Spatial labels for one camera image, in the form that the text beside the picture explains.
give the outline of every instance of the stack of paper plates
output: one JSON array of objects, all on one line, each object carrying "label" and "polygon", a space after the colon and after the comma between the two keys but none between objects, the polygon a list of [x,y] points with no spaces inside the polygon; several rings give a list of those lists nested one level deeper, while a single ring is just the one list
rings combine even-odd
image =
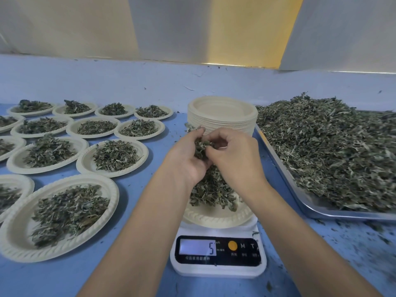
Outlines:
[{"label": "stack of paper plates", "polygon": [[254,105],[218,96],[205,96],[191,101],[187,108],[187,120],[193,127],[204,126],[205,134],[226,127],[253,134],[257,120]]}]

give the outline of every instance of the dried herb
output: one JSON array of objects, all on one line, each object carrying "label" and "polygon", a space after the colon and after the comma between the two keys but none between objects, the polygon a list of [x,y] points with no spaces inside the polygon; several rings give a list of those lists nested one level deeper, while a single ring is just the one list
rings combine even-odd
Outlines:
[{"label": "dried herb", "polygon": [[120,134],[128,137],[143,137],[150,135],[158,130],[154,121],[145,121],[142,119],[132,120],[131,124],[120,130]]},{"label": "dried herb", "polygon": [[9,143],[0,139],[0,156],[4,155],[14,149],[15,144]]},{"label": "dried herb", "polygon": [[110,121],[88,120],[80,125],[77,129],[78,134],[92,135],[110,131],[117,127],[117,124]]},{"label": "dried herb", "polygon": [[20,189],[6,188],[0,184],[0,215],[8,210],[21,195]]},{"label": "dried herb", "polygon": [[14,117],[3,117],[2,115],[0,115],[0,127],[11,125],[17,121],[18,120]]},{"label": "dried herb", "polygon": [[139,116],[144,118],[159,118],[167,115],[166,111],[163,111],[156,105],[150,105],[149,107],[139,107],[136,109]]},{"label": "dried herb", "polygon": [[[186,123],[189,132],[194,128]],[[195,140],[195,157],[205,159],[206,146],[214,146],[208,141],[202,142],[201,139]],[[199,206],[201,203],[210,206],[220,204],[223,209],[228,207],[231,211],[237,210],[236,197],[234,190],[225,182],[219,169],[212,165],[207,171],[204,178],[192,189],[190,195],[190,204]]]},{"label": "dried herb", "polygon": [[47,167],[62,162],[76,154],[72,144],[50,134],[36,140],[23,162],[31,168]]},{"label": "dried herb", "polygon": [[74,100],[64,100],[64,102],[66,104],[65,114],[81,114],[82,112],[91,110],[89,106]]},{"label": "dried herb", "polygon": [[107,140],[104,145],[96,145],[93,160],[97,170],[121,171],[137,163],[140,157],[137,149],[123,140]]},{"label": "dried herb", "polygon": [[340,210],[396,210],[396,113],[305,93],[257,109],[257,124],[303,190]]},{"label": "dried herb", "polygon": [[32,219],[39,222],[31,237],[38,248],[55,246],[82,234],[104,214],[110,202],[100,195],[100,185],[74,186],[38,201]]},{"label": "dried herb", "polygon": [[14,112],[37,112],[51,107],[52,105],[47,102],[21,100]]},{"label": "dried herb", "polygon": [[66,125],[67,122],[57,121],[53,118],[40,118],[36,121],[23,121],[23,124],[18,128],[18,132],[23,134],[45,133],[65,127]]},{"label": "dried herb", "polygon": [[119,116],[121,114],[126,114],[126,113],[127,111],[125,110],[125,107],[122,106],[121,103],[112,103],[106,105],[101,110],[101,114],[104,114],[106,116]]}]

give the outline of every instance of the hand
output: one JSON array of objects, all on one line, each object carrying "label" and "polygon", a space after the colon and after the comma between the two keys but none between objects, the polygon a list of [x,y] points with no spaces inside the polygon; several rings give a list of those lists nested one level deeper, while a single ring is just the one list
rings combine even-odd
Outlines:
[{"label": "hand", "polygon": [[246,133],[229,128],[219,128],[203,137],[215,143],[206,147],[206,156],[219,168],[224,180],[242,198],[251,190],[267,184],[261,166],[259,144]]},{"label": "hand", "polygon": [[191,189],[202,180],[206,170],[212,165],[208,159],[197,159],[195,154],[195,140],[204,135],[205,128],[189,132],[182,137],[168,152],[164,163],[177,169],[191,184]]}]

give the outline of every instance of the digital kitchen scale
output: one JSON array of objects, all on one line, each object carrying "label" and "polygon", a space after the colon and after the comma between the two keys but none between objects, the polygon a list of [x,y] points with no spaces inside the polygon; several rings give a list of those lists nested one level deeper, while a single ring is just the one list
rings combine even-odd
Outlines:
[{"label": "digital kitchen scale", "polygon": [[254,278],[267,266],[256,216],[228,229],[183,220],[170,258],[173,268],[183,276]]}]

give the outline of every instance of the right hand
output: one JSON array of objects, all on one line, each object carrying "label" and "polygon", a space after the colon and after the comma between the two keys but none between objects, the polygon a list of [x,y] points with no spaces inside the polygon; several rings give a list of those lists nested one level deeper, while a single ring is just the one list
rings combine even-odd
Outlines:
[{"label": "right hand", "polygon": [[219,168],[228,185],[242,198],[250,192],[267,184],[261,166],[259,144],[255,138],[246,133],[219,128],[204,136],[202,140],[215,143],[216,148],[206,147],[206,156]]}]

